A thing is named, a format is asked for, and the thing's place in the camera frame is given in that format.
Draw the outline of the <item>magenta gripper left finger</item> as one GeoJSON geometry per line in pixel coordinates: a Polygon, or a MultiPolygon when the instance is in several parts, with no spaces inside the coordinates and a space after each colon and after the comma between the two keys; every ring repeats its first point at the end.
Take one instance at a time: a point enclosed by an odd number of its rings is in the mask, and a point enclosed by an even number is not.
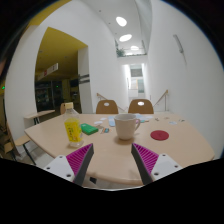
{"type": "Polygon", "coordinates": [[[44,170],[81,186],[93,154],[94,147],[88,144],[67,156],[57,156],[44,170]]]}

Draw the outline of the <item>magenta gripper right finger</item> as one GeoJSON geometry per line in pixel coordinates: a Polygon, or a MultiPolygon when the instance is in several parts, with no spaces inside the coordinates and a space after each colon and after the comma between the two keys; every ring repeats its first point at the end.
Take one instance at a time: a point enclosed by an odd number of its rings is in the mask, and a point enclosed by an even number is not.
{"type": "Polygon", "coordinates": [[[149,183],[182,169],[182,167],[167,154],[157,154],[137,143],[132,144],[131,153],[144,185],[148,185],[149,183]]]}

